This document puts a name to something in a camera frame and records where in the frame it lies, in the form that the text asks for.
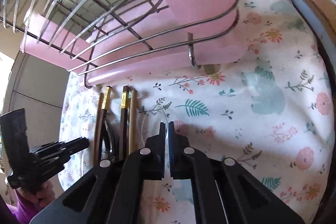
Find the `left hand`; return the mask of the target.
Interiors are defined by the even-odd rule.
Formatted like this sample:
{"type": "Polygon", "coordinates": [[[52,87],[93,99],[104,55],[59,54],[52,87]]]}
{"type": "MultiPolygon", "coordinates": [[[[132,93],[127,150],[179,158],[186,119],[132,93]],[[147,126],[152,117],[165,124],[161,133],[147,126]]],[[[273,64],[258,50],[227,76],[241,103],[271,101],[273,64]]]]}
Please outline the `left hand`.
{"type": "Polygon", "coordinates": [[[38,212],[55,200],[54,186],[50,180],[44,182],[35,194],[26,188],[15,190],[17,196],[17,217],[31,219],[38,212]]]}

